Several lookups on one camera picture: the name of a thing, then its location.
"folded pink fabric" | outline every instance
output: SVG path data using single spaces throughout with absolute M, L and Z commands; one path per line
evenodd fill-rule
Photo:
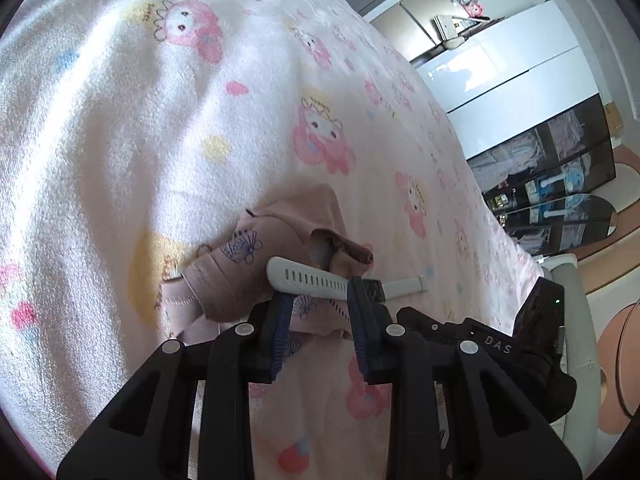
M 185 330 L 203 316 L 215 322 L 247 316 L 254 304 L 273 294 L 266 274 L 273 256 L 344 278 L 363 275 L 373 261 L 371 251 L 347 238 L 334 190 L 326 184 L 262 210 L 247 210 L 231 240 L 191 262 L 181 278 L 162 283 L 161 304 L 172 332 L 184 338 Z M 333 310 L 343 320 L 333 328 L 344 328 L 346 308 Z M 306 326 L 305 332 L 315 332 L 309 323 Z M 317 329 L 326 333 L 331 326 Z

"white plush blanket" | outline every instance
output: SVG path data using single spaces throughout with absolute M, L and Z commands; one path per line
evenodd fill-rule
M 0 40 L 0 406 L 45 467 L 170 336 L 160 279 L 317 182 L 373 277 L 428 276 L 392 309 L 511 331 L 541 271 L 344 0 L 25 1 Z M 252 389 L 257 478 L 380 478 L 388 389 L 340 333 L 290 346 Z

